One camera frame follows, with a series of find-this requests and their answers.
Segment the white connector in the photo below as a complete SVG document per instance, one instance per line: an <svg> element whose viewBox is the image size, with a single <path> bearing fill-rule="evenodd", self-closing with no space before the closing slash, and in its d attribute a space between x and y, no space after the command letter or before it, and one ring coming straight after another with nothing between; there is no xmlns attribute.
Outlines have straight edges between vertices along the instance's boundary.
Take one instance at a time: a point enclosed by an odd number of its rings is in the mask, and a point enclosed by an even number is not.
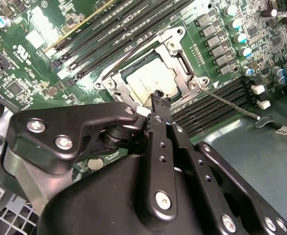
<svg viewBox="0 0 287 235"><path fill-rule="evenodd" d="M251 86L251 90L253 91L254 94L261 94L265 92L264 85Z"/></svg>
<svg viewBox="0 0 287 235"><path fill-rule="evenodd" d="M265 100L265 101L257 101L257 105L261 108L261 109L267 109L268 107L271 106L270 101Z"/></svg>

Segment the integrated circuit chip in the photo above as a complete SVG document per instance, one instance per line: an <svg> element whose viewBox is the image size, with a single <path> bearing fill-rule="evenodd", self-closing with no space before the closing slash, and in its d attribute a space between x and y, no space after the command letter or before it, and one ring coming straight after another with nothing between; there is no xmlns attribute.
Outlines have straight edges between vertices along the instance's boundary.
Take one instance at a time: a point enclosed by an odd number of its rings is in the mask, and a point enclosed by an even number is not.
<svg viewBox="0 0 287 235"><path fill-rule="evenodd" d="M258 33L258 29L256 26L251 27L248 29L250 37L255 36Z"/></svg>
<svg viewBox="0 0 287 235"><path fill-rule="evenodd" d="M217 57L218 55L222 54L224 52L224 49L222 46L218 46L217 48L214 48L210 51L210 54L213 57Z"/></svg>
<svg viewBox="0 0 287 235"><path fill-rule="evenodd" d="M23 13L25 10L27 10L27 7L24 5L24 4L21 4L17 7L17 10L20 12L20 13Z"/></svg>
<svg viewBox="0 0 287 235"><path fill-rule="evenodd" d="M264 68L263 70L261 70L261 73L263 75L267 75L270 72L270 70L268 68Z"/></svg>
<svg viewBox="0 0 287 235"><path fill-rule="evenodd" d="M13 5L15 6L15 7L17 7L17 6L19 6L19 5L21 5L22 4L22 0L13 0Z"/></svg>
<svg viewBox="0 0 287 235"><path fill-rule="evenodd" d="M229 73L230 71L232 71L232 67L227 64L225 66L218 68L217 70L220 72L220 74L225 75Z"/></svg>
<svg viewBox="0 0 287 235"><path fill-rule="evenodd" d="M278 37L274 38L274 39L272 40L272 43L273 43L273 46L276 47L278 44L281 43L281 37L278 36Z"/></svg>
<svg viewBox="0 0 287 235"><path fill-rule="evenodd" d="M11 85L7 87L7 89L13 94L18 95L20 92L23 91L22 87L17 82L12 82Z"/></svg>
<svg viewBox="0 0 287 235"><path fill-rule="evenodd" d="M248 67L255 70L258 67L258 62L257 61L252 61L248 64Z"/></svg>
<svg viewBox="0 0 287 235"><path fill-rule="evenodd" d="M205 41L205 44L210 48L214 47L218 43L219 43L219 39L216 35Z"/></svg>
<svg viewBox="0 0 287 235"><path fill-rule="evenodd" d="M200 33L201 33L201 35L202 35L203 37L208 37L208 36L210 36L210 35L212 35L212 34L215 33L214 26L213 26L213 25L210 25L210 26L204 28L203 30L201 30Z"/></svg>
<svg viewBox="0 0 287 235"><path fill-rule="evenodd" d="M210 22L211 22L211 20L210 20L210 17L208 14L204 14L195 20L195 23L198 27L205 26L206 24L208 24Z"/></svg>
<svg viewBox="0 0 287 235"><path fill-rule="evenodd" d="M228 59L227 59L226 55L223 55L223 56L215 59L214 62L215 62L215 64L220 66L220 65L224 65L225 63L227 63Z"/></svg>
<svg viewBox="0 0 287 235"><path fill-rule="evenodd" d="M11 18L14 15L14 12L8 6L1 8L0 12L7 18Z"/></svg>

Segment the white cable label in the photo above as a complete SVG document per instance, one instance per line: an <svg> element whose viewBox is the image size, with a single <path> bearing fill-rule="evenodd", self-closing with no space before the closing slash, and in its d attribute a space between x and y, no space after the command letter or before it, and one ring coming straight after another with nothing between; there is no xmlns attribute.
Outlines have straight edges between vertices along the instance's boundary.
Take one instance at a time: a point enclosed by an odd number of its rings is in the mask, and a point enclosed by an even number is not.
<svg viewBox="0 0 287 235"><path fill-rule="evenodd" d="M282 126L279 130L277 130L275 133L281 134L283 136L287 135L287 126Z"/></svg>

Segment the motherboard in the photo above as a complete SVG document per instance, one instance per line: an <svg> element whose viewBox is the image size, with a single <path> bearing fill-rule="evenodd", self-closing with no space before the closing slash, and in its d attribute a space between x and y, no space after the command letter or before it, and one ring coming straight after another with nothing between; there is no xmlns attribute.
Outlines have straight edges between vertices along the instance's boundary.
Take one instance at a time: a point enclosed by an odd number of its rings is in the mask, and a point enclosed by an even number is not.
<svg viewBox="0 0 287 235"><path fill-rule="evenodd" d="M238 116L201 89L250 111L287 93L287 2L0 0L0 97L21 110L161 90L192 138Z"/></svg>

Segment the black plastic bracket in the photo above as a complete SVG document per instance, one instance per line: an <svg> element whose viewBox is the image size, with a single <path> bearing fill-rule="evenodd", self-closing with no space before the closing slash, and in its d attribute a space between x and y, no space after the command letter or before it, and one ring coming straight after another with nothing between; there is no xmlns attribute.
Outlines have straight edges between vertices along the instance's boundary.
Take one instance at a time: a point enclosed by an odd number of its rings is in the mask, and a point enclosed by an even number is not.
<svg viewBox="0 0 287 235"><path fill-rule="evenodd" d="M112 152L99 140L101 131L115 125L131 125L137 119L137 113L122 102L23 111L11 118L7 142L15 154L45 172L63 174L93 153ZM27 123L32 120L42 122L45 131L30 131ZM58 148L57 137L70 138L72 147Z"/></svg>

